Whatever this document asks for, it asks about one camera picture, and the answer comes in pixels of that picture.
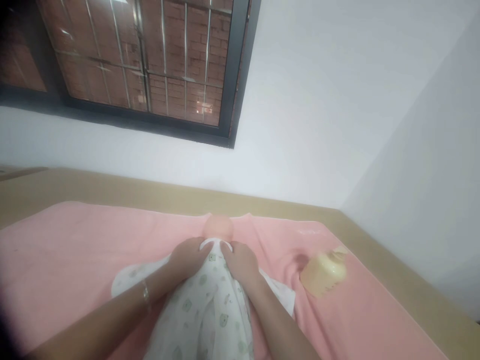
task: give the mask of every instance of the window frame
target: window frame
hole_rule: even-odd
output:
[[[173,2],[192,5],[189,0]],[[234,148],[261,0],[251,2],[250,15],[249,0],[233,1],[218,126],[71,97],[36,1],[21,3],[14,10],[22,17],[21,31],[46,92],[2,83],[0,106]]]

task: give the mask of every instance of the white wall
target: white wall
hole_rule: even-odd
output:
[[[262,0],[234,150],[0,108],[0,163],[338,208],[478,0]]]
[[[480,320],[480,12],[342,210]]]

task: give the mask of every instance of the wooden bed frame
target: wooden bed frame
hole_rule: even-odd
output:
[[[377,277],[450,360],[480,359],[480,325],[339,210],[67,168],[22,171],[19,176],[0,181],[0,229],[64,201],[192,216],[252,213],[321,222]]]

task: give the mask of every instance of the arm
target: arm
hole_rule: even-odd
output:
[[[193,276],[212,249],[199,246],[202,237],[185,240],[178,245],[168,263],[145,279],[150,304]],[[148,313],[144,284],[138,283],[32,351],[36,360],[100,360],[106,359]]]
[[[235,241],[231,243],[233,252],[225,243],[220,246],[228,269],[242,285],[258,314],[272,357],[275,360],[320,360],[312,344],[259,273],[254,252]]]

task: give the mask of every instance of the doll head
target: doll head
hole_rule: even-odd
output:
[[[234,223],[226,215],[211,215],[203,227],[205,239],[219,238],[227,243],[232,241]]]

